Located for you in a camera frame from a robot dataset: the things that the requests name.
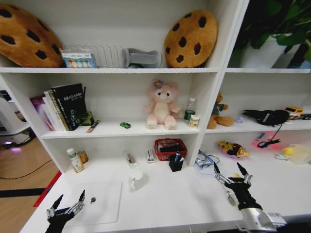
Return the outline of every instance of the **cookie pillow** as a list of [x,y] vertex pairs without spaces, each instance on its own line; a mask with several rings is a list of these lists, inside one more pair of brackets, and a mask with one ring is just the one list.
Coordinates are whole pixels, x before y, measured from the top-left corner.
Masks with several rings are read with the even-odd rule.
[[60,67],[62,45],[40,19],[0,3],[0,53],[21,67]]
[[217,21],[206,10],[192,11],[183,16],[164,41],[167,65],[173,68],[193,68],[210,56],[217,39]]

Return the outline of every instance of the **black book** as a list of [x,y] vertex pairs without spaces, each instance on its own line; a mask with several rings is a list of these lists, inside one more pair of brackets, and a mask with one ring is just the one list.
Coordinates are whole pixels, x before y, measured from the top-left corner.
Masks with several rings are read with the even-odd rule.
[[86,113],[82,84],[70,84],[52,87],[69,130],[73,131],[78,126],[78,116]]

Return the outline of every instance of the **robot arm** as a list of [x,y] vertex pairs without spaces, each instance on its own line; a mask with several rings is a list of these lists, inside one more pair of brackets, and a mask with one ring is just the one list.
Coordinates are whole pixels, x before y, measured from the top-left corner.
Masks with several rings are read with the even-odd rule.
[[286,225],[285,220],[280,214],[266,213],[262,207],[256,203],[256,200],[248,192],[251,186],[252,175],[249,175],[244,167],[239,163],[238,167],[243,175],[243,178],[225,177],[220,173],[216,163],[214,163],[215,178],[227,188],[232,189],[235,196],[239,201],[239,210],[243,214],[243,221],[245,227],[238,226],[240,231],[243,232],[277,232],[277,228]]
[[61,195],[53,204],[53,206],[47,210],[48,222],[50,223],[46,233],[61,233],[65,224],[75,217],[84,207],[85,190],[80,195],[77,203],[72,207],[56,210],[59,206],[63,195]]

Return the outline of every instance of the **white board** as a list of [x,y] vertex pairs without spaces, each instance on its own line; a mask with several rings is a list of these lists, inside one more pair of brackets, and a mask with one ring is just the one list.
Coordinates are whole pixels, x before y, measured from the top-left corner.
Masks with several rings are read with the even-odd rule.
[[67,227],[84,226],[92,224],[114,223],[118,220],[121,197],[121,182],[110,183],[80,183],[77,184],[70,195],[62,200],[61,204],[68,207],[77,202],[80,194],[85,189],[85,206],[70,221]]

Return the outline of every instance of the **candy wrapper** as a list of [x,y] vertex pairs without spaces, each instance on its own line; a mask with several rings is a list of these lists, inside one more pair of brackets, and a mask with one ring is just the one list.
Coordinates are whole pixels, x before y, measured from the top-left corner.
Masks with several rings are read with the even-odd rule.
[[246,151],[244,147],[242,147],[240,144],[237,143],[231,143],[227,141],[219,141],[217,142],[217,145],[219,146],[220,150],[228,155],[229,157],[249,157],[250,153]]

